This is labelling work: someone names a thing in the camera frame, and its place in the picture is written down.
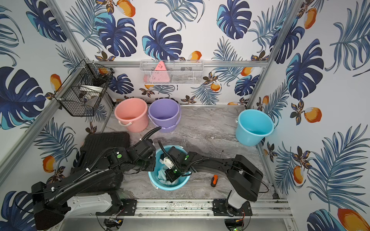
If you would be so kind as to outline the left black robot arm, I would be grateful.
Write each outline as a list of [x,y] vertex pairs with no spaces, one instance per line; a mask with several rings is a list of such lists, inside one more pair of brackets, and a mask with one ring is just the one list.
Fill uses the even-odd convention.
[[76,194],[130,170],[153,171],[155,146],[144,139],[129,148],[110,147],[101,152],[91,165],[54,183],[32,185],[33,215],[38,231],[60,223],[71,211],[67,201]]

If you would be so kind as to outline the mint green microfiber cloth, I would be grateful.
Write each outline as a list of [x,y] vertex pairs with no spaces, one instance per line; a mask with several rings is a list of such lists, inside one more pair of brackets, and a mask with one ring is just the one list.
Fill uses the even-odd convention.
[[175,180],[174,182],[167,180],[165,170],[163,169],[159,170],[158,172],[158,180],[163,185],[175,185],[178,183],[178,180]]

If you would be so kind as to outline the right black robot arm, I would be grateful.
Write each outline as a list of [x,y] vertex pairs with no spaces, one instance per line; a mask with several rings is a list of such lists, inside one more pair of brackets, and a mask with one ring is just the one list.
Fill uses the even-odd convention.
[[246,201],[255,202],[258,199],[263,173],[242,155],[234,158],[206,157],[196,152],[185,154],[172,146],[161,154],[160,162],[168,168],[165,175],[170,182],[188,176],[190,172],[224,176],[233,187],[227,202],[234,208],[241,208]]

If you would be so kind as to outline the purple plastic bucket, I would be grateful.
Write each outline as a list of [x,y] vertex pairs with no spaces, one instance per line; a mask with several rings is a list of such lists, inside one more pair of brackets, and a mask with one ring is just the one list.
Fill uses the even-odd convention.
[[148,108],[148,115],[160,132],[173,132],[181,120],[181,107],[172,99],[158,99]]

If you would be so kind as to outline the pink plastic bucket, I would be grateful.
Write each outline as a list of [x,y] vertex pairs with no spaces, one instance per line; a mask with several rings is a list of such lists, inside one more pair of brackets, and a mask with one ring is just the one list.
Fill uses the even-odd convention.
[[147,112],[147,103],[139,98],[126,99],[114,109],[118,123],[133,133],[142,132],[147,128],[149,124]]

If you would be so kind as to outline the teal bucket with white handle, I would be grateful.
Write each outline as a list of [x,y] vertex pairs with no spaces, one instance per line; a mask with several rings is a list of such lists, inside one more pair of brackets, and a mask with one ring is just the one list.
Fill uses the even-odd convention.
[[148,172],[150,181],[152,185],[160,190],[164,191],[175,191],[183,187],[188,180],[190,179],[191,172],[188,172],[186,176],[182,176],[176,179],[174,182],[170,182],[166,175],[166,170],[170,170],[170,172],[175,171],[175,166],[170,164],[171,167],[168,167],[166,164],[169,163],[170,159],[165,156],[161,157],[164,152],[161,149],[158,149],[155,154],[155,169],[152,172]]

